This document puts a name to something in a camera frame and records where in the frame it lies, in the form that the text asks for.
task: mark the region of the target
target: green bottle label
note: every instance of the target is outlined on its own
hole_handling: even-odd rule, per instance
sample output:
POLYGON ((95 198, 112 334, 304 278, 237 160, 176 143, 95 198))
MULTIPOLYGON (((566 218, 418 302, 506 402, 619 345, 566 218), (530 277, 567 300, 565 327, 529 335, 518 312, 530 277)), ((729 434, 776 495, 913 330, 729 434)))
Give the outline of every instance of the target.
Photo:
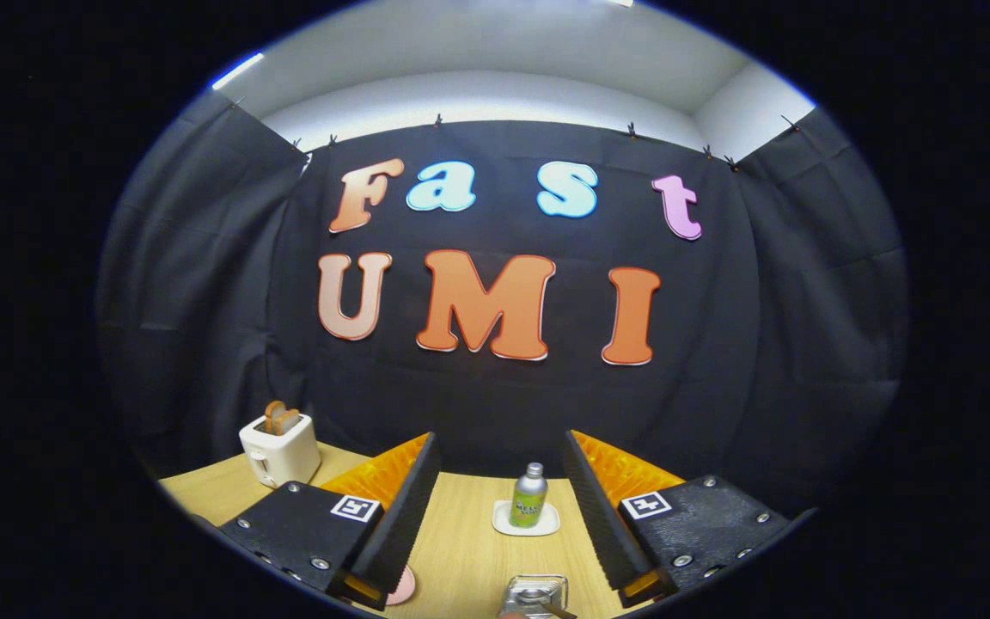
POLYGON ((541 518, 541 508, 545 505, 545 494, 522 494, 514 492, 510 501, 510 524, 527 529, 537 524, 541 518))

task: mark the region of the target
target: aluminum bottle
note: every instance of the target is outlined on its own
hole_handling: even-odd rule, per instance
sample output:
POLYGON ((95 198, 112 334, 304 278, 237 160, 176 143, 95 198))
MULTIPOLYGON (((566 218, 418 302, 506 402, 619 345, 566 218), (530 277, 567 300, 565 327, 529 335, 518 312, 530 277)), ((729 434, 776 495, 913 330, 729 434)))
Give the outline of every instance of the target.
POLYGON ((535 526, 541 518, 541 508, 545 506, 545 496, 549 493, 549 482, 541 477, 545 467, 541 463, 529 463, 526 475, 518 478, 514 485, 514 499, 510 502, 510 524, 522 529, 535 526))

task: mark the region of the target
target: letter m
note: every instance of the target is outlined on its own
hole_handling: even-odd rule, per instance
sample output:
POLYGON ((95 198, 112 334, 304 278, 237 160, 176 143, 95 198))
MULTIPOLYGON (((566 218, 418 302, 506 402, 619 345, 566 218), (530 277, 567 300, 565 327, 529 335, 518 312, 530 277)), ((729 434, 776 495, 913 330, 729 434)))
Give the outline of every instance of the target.
POLYGON ((492 340, 496 356, 540 361, 549 355, 541 341, 541 312, 545 286, 557 272, 551 260, 515 255, 489 291, 484 290, 472 258, 463 251, 432 251, 425 264, 433 271, 433 285, 427 328, 415 338, 419 347, 438 352, 455 350, 456 336, 450 332, 455 315, 471 352, 483 348, 495 322, 502 318, 498 337, 492 340))

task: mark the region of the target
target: white coaster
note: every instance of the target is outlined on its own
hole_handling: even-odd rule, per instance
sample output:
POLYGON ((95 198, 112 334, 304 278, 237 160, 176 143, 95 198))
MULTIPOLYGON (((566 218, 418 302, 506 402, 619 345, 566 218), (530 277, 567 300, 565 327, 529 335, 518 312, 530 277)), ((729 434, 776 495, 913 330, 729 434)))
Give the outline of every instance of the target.
POLYGON ((495 509, 492 510, 492 526, 499 533, 506 536, 547 536, 547 534, 557 532, 560 529, 560 512, 557 508, 545 503, 541 508, 541 518, 537 524, 529 529, 520 528, 510 524, 510 501, 495 501, 495 509))

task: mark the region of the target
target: ceiling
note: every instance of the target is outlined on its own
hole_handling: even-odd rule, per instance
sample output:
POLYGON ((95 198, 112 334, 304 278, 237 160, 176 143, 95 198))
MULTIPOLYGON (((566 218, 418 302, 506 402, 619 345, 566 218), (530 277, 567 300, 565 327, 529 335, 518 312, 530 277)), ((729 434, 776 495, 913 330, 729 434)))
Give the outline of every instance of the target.
POLYGON ((223 87, 258 118, 360 83, 448 70, 563 77, 693 114, 750 62, 669 13, 605 0, 372 0, 263 53, 223 87))

